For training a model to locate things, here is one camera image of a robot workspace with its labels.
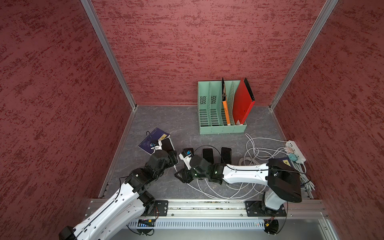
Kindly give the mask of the pink case phone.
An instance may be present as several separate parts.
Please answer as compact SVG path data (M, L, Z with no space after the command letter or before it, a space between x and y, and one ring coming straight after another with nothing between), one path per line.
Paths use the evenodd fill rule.
M194 149L193 148L184 148L182 151L182 155L184 158L187 156L193 156L194 155Z

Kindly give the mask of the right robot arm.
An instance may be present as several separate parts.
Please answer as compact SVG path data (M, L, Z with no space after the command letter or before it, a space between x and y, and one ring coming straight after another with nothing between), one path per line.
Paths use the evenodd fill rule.
M266 164L234 166L226 163L212 164L198 155L180 154L185 167L175 173L182 183L194 179L207 180L216 184L255 184L267 186L269 190L261 201L248 206L251 214L263 217L277 217L284 203L301 203L301 173L280 159L270 159Z

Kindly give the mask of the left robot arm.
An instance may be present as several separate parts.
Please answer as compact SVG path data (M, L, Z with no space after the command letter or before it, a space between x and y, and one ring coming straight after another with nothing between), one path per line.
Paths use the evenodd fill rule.
M143 168L137 168L125 178L119 190L90 217L75 227L66 226L60 240L109 240L131 220L154 210L155 198L149 186L164 171L177 164L175 150L156 150Z

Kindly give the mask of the white case phone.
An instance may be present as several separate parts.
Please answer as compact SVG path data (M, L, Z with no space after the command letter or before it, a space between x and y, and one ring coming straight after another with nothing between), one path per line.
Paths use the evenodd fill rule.
M215 163L215 159L214 159L214 151L213 149L210 149L210 148L205 148L202 150L202 154L203 154L203 158L210 164L214 164Z

